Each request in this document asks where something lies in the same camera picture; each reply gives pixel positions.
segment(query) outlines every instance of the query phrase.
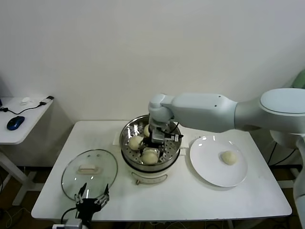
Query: pot lid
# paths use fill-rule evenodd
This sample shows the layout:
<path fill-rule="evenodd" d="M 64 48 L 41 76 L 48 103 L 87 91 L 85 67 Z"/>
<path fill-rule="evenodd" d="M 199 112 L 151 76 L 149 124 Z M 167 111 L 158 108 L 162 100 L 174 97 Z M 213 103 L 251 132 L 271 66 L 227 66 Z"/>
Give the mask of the pot lid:
<path fill-rule="evenodd" d="M 110 188 L 118 172 L 118 164 L 107 150 L 94 149 L 81 153 L 65 168 L 61 187 L 66 196 L 74 200 L 80 188 L 87 183 L 83 198 L 101 196 L 108 184 Z"/>

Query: green object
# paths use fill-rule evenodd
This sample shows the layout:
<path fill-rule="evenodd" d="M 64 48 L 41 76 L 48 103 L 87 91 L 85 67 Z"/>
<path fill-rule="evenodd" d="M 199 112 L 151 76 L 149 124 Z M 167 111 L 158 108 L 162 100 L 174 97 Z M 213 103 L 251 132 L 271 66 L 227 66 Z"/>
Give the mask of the green object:
<path fill-rule="evenodd" d="M 305 89 L 305 70 L 301 71 L 294 82 L 292 83 L 293 88 L 303 88 Z"/>

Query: computer mouse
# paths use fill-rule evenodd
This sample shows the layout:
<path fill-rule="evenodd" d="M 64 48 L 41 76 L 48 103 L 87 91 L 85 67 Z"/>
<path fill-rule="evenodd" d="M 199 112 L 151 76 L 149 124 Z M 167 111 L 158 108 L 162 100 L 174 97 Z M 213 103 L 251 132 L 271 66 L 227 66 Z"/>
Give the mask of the computer mouse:
<path fill-rule="evenodd" d="M 23 123 L 25 117 L 23 116 L 17 116 L 12 118 L 11 120 L 9 120 L 8 124 L 7 124 L 7 129 L 8 130 L 16 130 L 18 129 L 18 127 Z"/>

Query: white table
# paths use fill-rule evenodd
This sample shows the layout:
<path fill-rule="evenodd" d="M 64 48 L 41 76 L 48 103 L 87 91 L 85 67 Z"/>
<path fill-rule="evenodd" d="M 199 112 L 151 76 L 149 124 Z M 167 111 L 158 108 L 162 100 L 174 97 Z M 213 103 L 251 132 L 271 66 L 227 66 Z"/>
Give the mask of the white table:
<path fill-rule="evenodd" d="M 31 98 L 32 103 L 29 103 L 27 105 L 21 105 L 20 101 L 22 100 L 22 98 L 18 97 L 5 97 L 1 98 L 1 101 L 2 107 L 7 107 L 10 110 L 18 113 L 26 108 L 36 107 L 43 99 L 45 99 L 45 97 Z M 0 112 L 0 145 L 17 145 L 23 142 L 51 104 L 52 101 L 44 106 L 28 110 L 19 114 L 19 116 L 24 116 L 25 120 L 18 129 L 13 131 L 8 130 L 6 126 L 8 121 L 11 118 L 16 117 L 17 115 L 11 112 Z M 36 172 L 30 172 L 29 176 L 27 177 L 1 151 L 0 166 L 3 167 L 9 173 L 9 175 L 3 181 L 3 187 L 7 184 L 11 176 L 13 176 L 16 180 L 22 183 L 22 187 L 20 188 L 18 194 L 16 195 L 13 201 L 14 206 L 20 205 L 27 191 L 41 191 L 43 184 L 35 184 L 32 182 L 32 179 L 35 177 Z"/>
<path fill-rule="evenodd" d="M 285 216 L 292 213 L 285 196 L 249 133 L 237 130 L 221 135 L 243 151 L 248 162 L 245 181 L 234 188 L 208 184 L 194 172 L 188 152 L 179 156 L 168 178 L 157 185 L 135 185 L 127 171 L 115 133 L 125 121 L 77 122 L 62 149 L 36 203 L 32 216 L 58 220 L 75 206 L 61 189 L 61 176 L 67 164 L 90 149 L 106 149 L 118 162 L 118 175 L 110 188 L 110 201 L 93 215 L 93 221 L 181 221 L 248 219 Z M 179 127 L 190 142 L 205 131 Z M 65 219 L 74 217 L 70 212 Z"/>

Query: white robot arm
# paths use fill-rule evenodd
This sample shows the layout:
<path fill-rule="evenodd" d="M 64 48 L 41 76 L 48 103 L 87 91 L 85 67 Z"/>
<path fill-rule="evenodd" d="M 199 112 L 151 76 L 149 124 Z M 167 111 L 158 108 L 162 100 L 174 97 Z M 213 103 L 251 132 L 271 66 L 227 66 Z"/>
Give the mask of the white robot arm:
<path fill-rule="evenodd" d="M 169 121 L 182 126 L 210 132 L 231 129 L 250 131 L 268 129 L 279 144 L 299 148 L 305 159 L 304 89 L 270 90 L 247 102 L 235 102 L 220 94 L 158 94 L 149 102 L 149 127 L 152 142 L 164 141 Z M 305 228 L 305 170 L 294 186 L 294 197 L 303 228 Z"/>

